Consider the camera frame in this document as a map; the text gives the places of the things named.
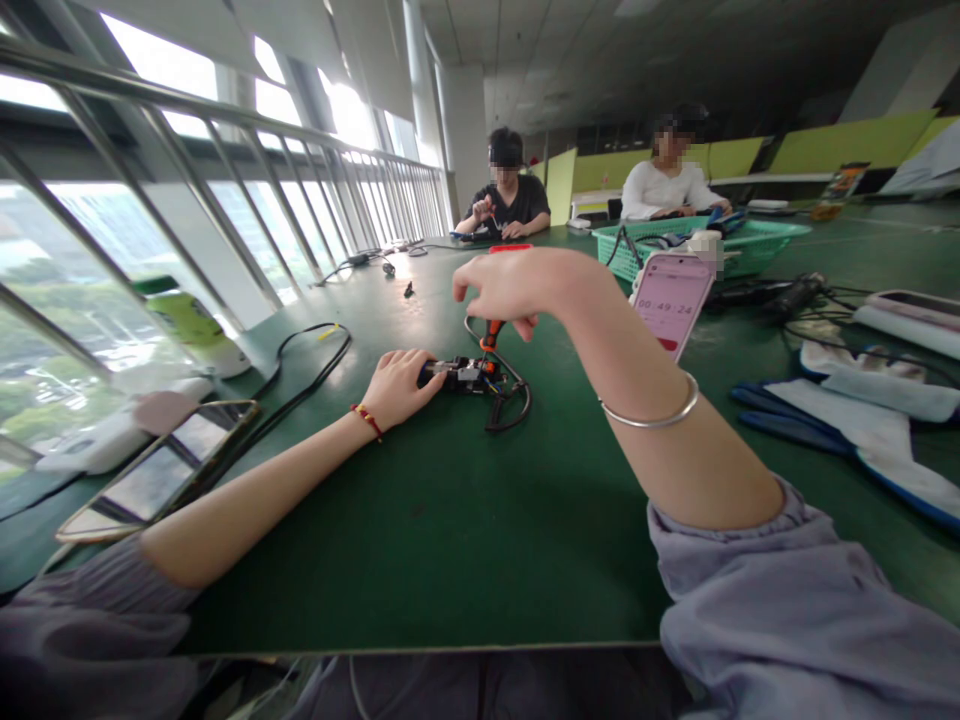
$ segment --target ceiling light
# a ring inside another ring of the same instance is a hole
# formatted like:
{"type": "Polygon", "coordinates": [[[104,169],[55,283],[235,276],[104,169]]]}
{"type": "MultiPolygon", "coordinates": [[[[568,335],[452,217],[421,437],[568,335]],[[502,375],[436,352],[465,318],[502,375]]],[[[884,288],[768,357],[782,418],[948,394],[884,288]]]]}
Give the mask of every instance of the ceiling light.
{"type": "Polygon", "coordinates": [[[614,17],[636,17],[653,12],[663,0],[623,0],[616,10],[614,17]]]}

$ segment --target wrist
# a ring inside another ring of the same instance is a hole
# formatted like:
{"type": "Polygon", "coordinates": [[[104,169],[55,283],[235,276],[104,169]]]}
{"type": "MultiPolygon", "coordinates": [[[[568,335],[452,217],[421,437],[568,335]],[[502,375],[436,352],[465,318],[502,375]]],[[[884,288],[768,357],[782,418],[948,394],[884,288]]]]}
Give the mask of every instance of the wrist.
{"type": "Polygon", "coordinates": [[[593,258],[574,250],[545,249],[538,259],[545,278],[541,289],[544,307],[541,312],[556,317],[562,324],[576,313],[577,307],[593,304],[601,296],[623,300],[623,293],[612,273],[593,258]]]}
{"type": "MultiPolygon", "coordinates": [[[[369,406],[364,405],[363,407],[376,421],[377,427],[380,428],[380,432],[386,435],[389,428],[381,422],[380,417],[369,406]]],[[[360,413],[358,413],[356,410],[350,410],[344,416],[344,421],[349,423],[351,432],[355,438],[361,441],[364,445],[371,440],[376,440],[378,437],[380,437],[373,425],[368,420],[365,420],[363,416],[360,415],[360,413]]]]}

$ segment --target red string bracelet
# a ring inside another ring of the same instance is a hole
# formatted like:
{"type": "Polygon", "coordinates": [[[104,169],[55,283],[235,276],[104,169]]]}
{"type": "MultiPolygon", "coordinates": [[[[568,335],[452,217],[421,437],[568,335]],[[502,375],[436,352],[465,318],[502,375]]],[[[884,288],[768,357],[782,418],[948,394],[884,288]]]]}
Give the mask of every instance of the red string bracelet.
{"type": "Polygon", "coordinates": [[[377,425],[377,421],[373,419],[373,415],[367,412],[367,409],[363,405],[351,405],[350,410],[357,413],[360,417],[370,423],[371,427],[377,431],[377,442],[383,442],[383,433],[380,432],[380,427],[377,425]]]}

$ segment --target smartphone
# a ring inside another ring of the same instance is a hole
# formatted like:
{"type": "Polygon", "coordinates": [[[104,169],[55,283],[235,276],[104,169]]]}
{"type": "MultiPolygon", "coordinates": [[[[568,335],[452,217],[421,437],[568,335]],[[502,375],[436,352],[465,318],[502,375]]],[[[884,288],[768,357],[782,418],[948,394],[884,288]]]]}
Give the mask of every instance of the smartphone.
{"type": "Polygon", "coordinates": [[[713,273],[696,255],[657,252],[647,258],[633,307],[674,361],[713,286],[713,273]]]}
{"type": "Polygon", "coordinates": [[[157,438],[57,531],[60,542],[116,540],[159,520],[198,486],[259,411],[254,400],[206,403],[157,438]]]}
{"type": "Polygon", "coordinates": [[[957,300],[911,290],[887,290],[870,295],[864,302],[880,310],[960,332],[960,302],[957,300]]]}

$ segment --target hair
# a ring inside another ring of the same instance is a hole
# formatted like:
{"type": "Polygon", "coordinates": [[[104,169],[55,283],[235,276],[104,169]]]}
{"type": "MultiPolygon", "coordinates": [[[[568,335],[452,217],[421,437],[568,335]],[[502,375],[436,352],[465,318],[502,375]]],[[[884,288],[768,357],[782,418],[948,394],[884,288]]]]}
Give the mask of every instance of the hair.
{"type": "Polygon", "coordinates": [[[690,136],[696,142],[697,133],[701,131],[701,126],[706,122],[708,116],[707,108],[700,103],[681,103],[671,112],[661,115],[653,131],[652,158],[657,157],[658,154],[658,135],[679,133],[680,135],[690,136]]]}
{"type": "Polygon", "coordinates": [[[523,138],[516,130],[511,130],[506,125],[498,127],[490,133],[490,145],[509,144],[520,148],[520,156],[523,157],[523,138]]]}

